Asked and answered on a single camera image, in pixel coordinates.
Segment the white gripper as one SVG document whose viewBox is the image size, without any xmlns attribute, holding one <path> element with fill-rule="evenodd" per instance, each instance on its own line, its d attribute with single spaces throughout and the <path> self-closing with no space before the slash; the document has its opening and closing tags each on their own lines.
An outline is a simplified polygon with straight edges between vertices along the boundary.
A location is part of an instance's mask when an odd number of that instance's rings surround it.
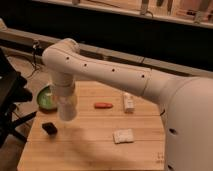
<svg viewBox="0 0 213 171">
<path fill-rule="evenodd" d="M 57 105 L 71 104 L 71 105 L 75 106 L 77 104 L 77 95 L 72 94 L 71 96 L 66 96 L 66 97 L 54 95 L 53 101 Z"/>
</svg>

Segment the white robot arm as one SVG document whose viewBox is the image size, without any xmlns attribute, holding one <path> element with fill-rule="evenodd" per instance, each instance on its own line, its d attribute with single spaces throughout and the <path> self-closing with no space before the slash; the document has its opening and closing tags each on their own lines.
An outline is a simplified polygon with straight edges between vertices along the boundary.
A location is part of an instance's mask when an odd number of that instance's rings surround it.
<svg viewBox="0 0 213 171">
<path fill-rule="evenodd" d="M 66 38 L 42 53 L 61 119 L 75 116 L 65 101 L 75 89 L 74 77 L 88 77 L 158 106 L 165 131 L 164 171 L 213 171 L 212 78 L 92 59 L 79 51 L 78 43 Z"/>
</svg>

